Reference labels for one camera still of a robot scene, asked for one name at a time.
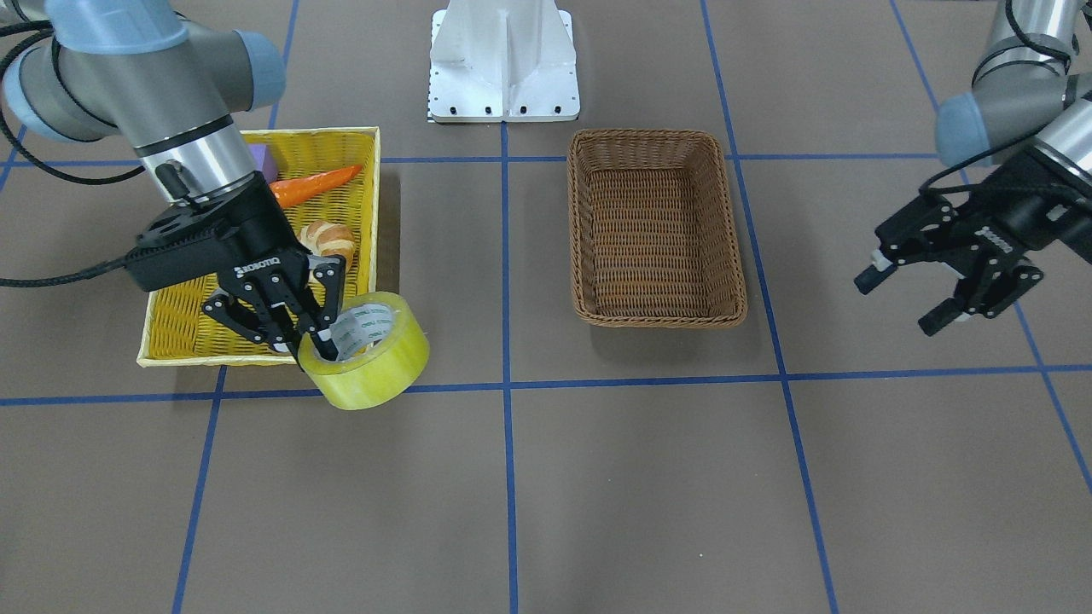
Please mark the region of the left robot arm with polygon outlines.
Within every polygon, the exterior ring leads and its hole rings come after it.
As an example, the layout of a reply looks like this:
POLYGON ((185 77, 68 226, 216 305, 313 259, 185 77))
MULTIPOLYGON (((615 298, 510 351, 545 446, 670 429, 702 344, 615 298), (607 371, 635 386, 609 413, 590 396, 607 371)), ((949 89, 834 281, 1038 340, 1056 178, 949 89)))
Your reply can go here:
POLYGON ((956 321, 997 317, 1043 279, 1026 253, 1055 241, 1091 250, 1089 73, 1075 73, 1075 29, 1088 1, 1002 1, 968 93, 943 101, 935 143, 943 177, 975 164, 975 185, 931 176, 876 227, 871 264, 855 278, 869 294, 898 269, 936 262, 958 283, 918 320, 931 336, 956 321))

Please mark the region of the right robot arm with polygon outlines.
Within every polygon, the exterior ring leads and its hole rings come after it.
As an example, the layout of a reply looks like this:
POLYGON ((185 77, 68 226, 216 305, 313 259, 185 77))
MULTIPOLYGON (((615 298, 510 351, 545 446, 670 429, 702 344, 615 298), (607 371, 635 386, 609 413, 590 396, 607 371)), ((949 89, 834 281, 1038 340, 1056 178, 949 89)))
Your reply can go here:
POLYGON ((3 58, 11 113, 60 142, 123 135, 168 206, 122 257, 4 286, 122 268, 152 292, 215 275, 207 317, 276 352, 339 357, 345 260, 298 241, 234 121, 283 96, 277 47, 261 32, 206 28, 167 1, 4 1, 3 35, 17 32, 28 39, 3 58))

